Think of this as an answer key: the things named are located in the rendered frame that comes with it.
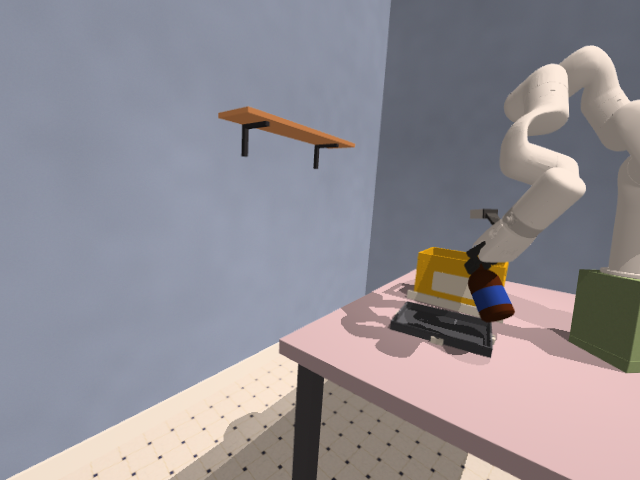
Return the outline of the orange divided crate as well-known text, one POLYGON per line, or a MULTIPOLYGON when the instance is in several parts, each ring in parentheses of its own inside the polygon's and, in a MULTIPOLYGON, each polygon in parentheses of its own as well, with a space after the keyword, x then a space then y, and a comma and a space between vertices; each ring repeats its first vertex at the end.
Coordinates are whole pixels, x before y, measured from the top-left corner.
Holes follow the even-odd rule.
MULTIPOLYGON (((419 252, 414 291, 476 307, 464 267, 469 259, 466 252, 437 247, 419 252)), ((507 264, 497 263, 488 270, 503 283, 507 264)))

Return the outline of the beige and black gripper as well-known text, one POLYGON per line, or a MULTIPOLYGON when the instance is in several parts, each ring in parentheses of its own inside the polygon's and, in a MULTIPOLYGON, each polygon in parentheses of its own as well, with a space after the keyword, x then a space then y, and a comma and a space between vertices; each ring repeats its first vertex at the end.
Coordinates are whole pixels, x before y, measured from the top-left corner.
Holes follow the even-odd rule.
POLYGON ((473 248, 466 252, 470 259, 464 266, 469 275, 475 272, 482 262, 483 268, 488 270, 497 263, 487 262, 511 262, 515 260, 538 236, 525 238, 516 234, 503 222, 503 217, 485 231, 473 244, 473 248), (474 247, 474 245, 477 246, 474 247))

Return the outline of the brown glass bottle with blue label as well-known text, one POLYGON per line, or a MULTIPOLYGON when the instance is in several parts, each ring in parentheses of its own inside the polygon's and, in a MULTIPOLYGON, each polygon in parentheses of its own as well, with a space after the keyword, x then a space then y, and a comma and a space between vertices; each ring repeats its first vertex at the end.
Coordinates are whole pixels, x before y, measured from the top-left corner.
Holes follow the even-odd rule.
POLYGON ((468 287, 481 320, 495 322, 512 317, 515 310, 499 276, 482 264, 468 279, 468 287))

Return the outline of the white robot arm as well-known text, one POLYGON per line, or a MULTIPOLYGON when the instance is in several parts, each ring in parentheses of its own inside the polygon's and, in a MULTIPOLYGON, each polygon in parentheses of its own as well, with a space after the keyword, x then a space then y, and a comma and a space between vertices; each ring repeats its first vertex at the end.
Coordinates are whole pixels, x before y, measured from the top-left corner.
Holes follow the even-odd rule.
POLYGON ((629 101, 611 59, 596 46, 577 50, 559 65, 539 68, 506 98, 504 112, 514 124, 502 141, 500 169, 532 186, 503 222, 516 234, 535 238, 584 195, 574 159, 527 140, 560 129, 569 118, 568 94, 583 87, 581 112, 602 144, 631 155, 618 172, 609 265, 600 272, 640 279, 640 100, 629 101))

